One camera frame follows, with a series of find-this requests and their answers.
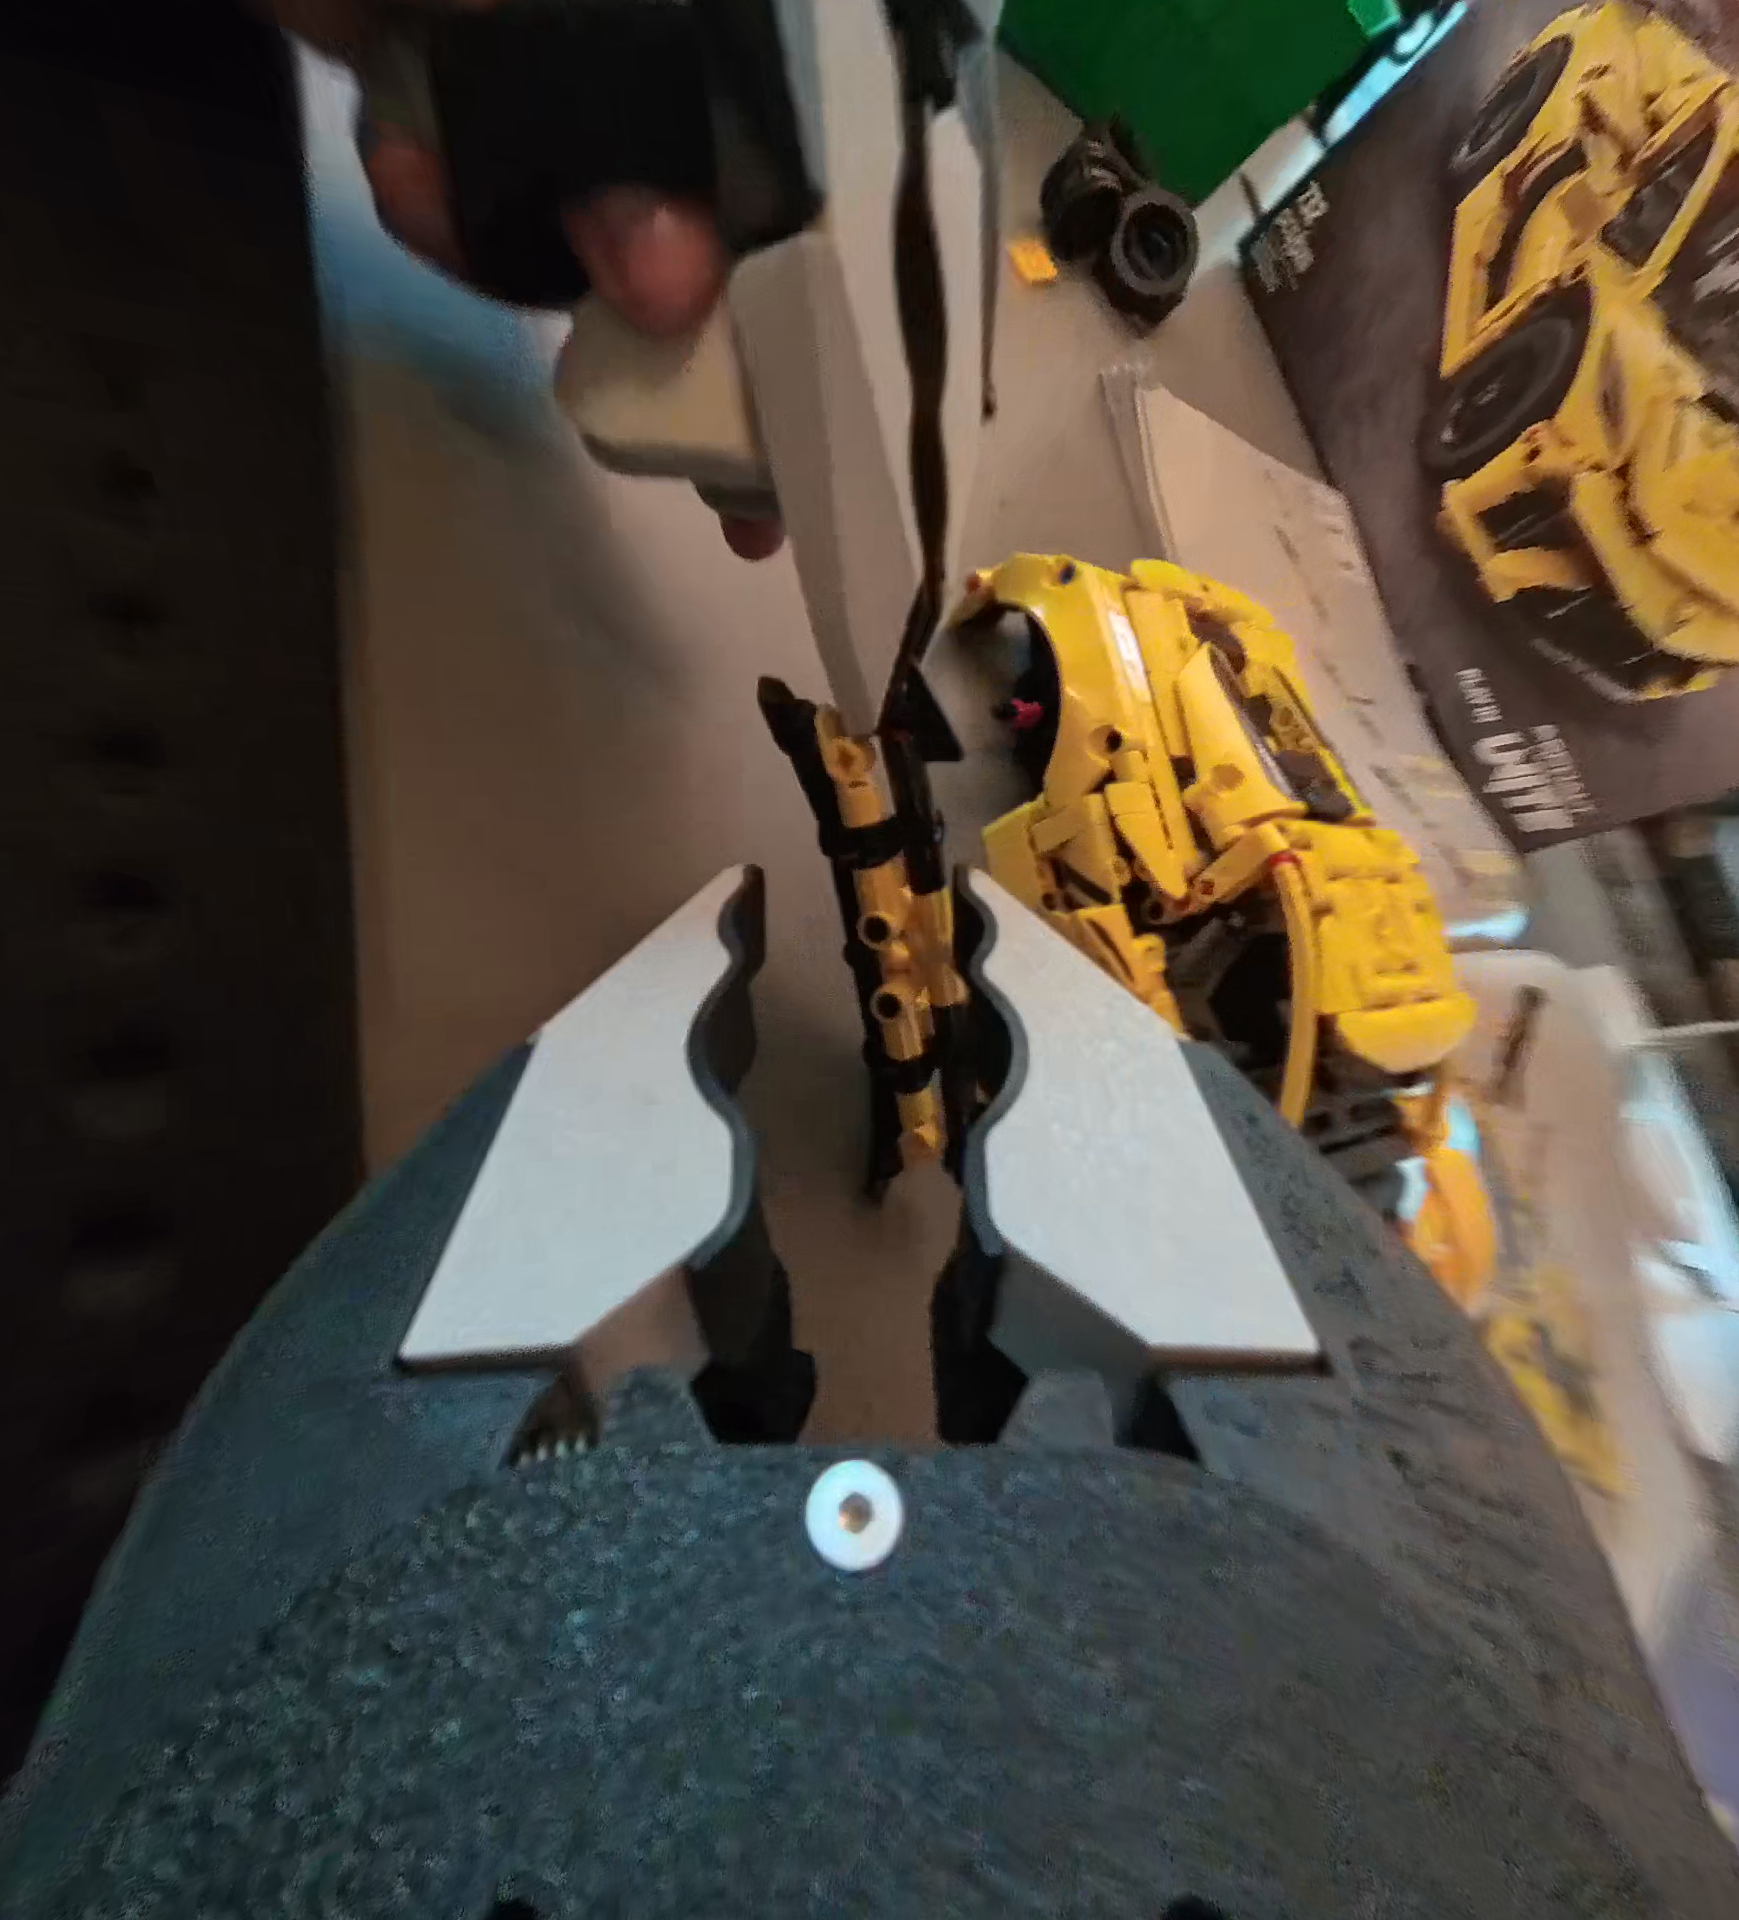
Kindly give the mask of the building instruction booklet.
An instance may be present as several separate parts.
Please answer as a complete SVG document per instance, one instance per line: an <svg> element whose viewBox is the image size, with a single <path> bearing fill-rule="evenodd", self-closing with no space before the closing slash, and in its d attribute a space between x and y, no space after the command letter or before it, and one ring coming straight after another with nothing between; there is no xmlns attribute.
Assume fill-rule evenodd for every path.
<svg viewBox="0 0 1739 1920"><path fill-rule="evenodd" d="M1348 772L1429 872L1479 1011L1441 1071L1422 1258L1605 1497L1640 1485L1631 1396L1739 1476L1739 997L1671 986L1671 916L1624 843L1591 861L1593 902L1622 908L1617 964L1512 948L1522 872L1433 746L1343 499L1141 368L1110 371L1104 400L1143 540L1288 634Z"/></svg>

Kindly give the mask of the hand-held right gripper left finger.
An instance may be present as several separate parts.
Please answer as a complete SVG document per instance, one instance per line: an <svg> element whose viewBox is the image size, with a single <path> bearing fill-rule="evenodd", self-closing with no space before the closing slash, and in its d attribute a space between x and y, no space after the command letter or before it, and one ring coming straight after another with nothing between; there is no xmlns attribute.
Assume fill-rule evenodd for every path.
<svg viewBox="0 0 1739 1920"><path fill-rule="evenodd" d="M764 880L737 863L534 1033L402 1369L544 1374L584 1411L662 1371L716 1439L799 1439L814 1358L737 1099L762 959Z"/></svg>

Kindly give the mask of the grey desk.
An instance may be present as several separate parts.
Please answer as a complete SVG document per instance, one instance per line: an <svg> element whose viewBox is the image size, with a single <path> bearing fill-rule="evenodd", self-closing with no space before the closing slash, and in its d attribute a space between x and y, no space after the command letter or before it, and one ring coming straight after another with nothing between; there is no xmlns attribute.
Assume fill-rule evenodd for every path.
<svg viewBox="0 0 1739 1920"><path fill-rule="evenodd" d="M812 1441L936 1437L929 1295L956 1188L862 1192L865 1086L828 866L755 701L825 690L785 557L682 487L604 475L551 405L563 327L450 287L377 225L355 89L297 48L342 418L345 727L364 1165L713 873L764 872L741 1103L816 1358Z"/></svg>

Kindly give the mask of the person's left hand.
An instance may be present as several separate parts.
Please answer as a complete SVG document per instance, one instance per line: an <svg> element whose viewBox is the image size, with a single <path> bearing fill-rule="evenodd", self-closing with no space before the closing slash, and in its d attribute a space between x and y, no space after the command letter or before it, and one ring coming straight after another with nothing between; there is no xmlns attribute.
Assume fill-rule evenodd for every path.
<svg viewBox="0 0 1739 1920"><path fill-rule="evenodd" d="M368 111L355 143L384 233L483 295L454 226L442 156ZM723 290L726 251L708 207L645 187L604 187L564 198L560 225L589 293L652 338L687 334Z"/></svg>

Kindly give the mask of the toy car set box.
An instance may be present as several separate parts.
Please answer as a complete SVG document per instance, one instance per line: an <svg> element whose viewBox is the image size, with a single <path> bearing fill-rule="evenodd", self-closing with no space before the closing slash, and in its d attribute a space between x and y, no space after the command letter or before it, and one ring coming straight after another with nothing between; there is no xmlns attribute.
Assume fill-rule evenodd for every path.
<svg viewBox="0 0 1739 1920"><path fill-rule="evenodd" d="M1511 842L1736 789L1739 3L1465 3L1240 275Z"/></svg>

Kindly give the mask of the dark dotted cloth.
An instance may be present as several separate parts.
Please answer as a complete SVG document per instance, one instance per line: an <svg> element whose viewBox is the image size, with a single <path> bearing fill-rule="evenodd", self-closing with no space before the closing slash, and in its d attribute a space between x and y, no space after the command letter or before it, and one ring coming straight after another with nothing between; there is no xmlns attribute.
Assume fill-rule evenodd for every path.
<svg viewBox="0 0 1739 1920"><path fill-rule="evenodd" d="M295 60L0 3L0 1507L120 1507L360 1171Z"/></svg>

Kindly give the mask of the green plastic bin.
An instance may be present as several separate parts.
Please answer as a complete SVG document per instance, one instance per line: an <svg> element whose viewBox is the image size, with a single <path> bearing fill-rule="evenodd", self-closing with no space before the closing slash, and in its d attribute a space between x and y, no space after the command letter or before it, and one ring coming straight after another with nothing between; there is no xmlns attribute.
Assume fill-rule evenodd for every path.
<svg viewBox="0 0 1739 1920"><path fill-rule="evenodd" d="M1393 1L1008 1L1000 40L1199 205L1398 25Z"/></svg>

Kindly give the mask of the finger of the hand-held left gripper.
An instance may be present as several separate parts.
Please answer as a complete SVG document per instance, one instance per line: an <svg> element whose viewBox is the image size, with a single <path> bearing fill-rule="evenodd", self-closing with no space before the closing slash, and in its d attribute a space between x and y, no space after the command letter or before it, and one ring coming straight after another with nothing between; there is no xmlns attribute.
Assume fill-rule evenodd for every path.
<svg viewBox="0 0 1739 1920"><path fill-rule="evenodd" d="M956 105L977 158L979 417L994 418L1002 255L1002 131L998 27L1002 1L950 1Z"/></svg>
<svg viewBox="0 0 1739 1920"><path fill-rule="evenodd" d="M724 3L723 229L760 461L867 736L951 533L951 6Z"/></svg>

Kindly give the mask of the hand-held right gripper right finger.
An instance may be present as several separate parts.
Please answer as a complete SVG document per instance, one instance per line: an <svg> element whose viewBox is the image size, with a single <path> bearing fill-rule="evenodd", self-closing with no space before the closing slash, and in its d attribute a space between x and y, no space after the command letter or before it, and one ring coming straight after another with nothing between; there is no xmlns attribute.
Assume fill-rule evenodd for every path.
<svg viewBox="0 0 1739 1920"><path fill-rule="evenodd" d="M991 875L961 869L956 905L979 1099L932 1295L937 1437L998 1441L1039 1374L1096 1379L1119 1441L1175 1379L1323 1379L1195 1044Z"/></svg>

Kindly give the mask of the yellow toy brick car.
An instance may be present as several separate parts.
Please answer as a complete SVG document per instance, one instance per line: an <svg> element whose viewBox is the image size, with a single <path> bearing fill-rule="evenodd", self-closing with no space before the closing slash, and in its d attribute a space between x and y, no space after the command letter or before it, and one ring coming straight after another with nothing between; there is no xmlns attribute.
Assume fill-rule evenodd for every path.
<svg viewBox="0 0 1739 1920"><path fill-rule="evenodd" d="M994 713L1028 793L983 827L986 872L1215 1048L1476 1310L1496 1226L1448 1109L1479 1004L1419 853L1361 799L1288 635L1162 562L1018 556L967 576L950 625L1008 617L1025 658Z"/></svg>

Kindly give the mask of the yellow black brick side assembly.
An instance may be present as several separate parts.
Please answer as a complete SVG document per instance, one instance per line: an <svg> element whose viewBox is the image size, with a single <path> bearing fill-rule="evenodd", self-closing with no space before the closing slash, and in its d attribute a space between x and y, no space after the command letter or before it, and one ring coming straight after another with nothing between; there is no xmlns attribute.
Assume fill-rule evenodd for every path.
<svg viewBox="0 0 1739 1920"><path fill-rule="evenodd" d="M824 754L855 802L849 812L867 813L872 781L881 793L885 855L855 873L855 926L837 910L867 1076L864 1191L881 1201L919 1165L961 1176L977 1116L972 995L958 957L946 826L929 783L932 763L959 757L961 747L918 674L899 685L888 731L854 736L836 707L817 707Z"/></svg>

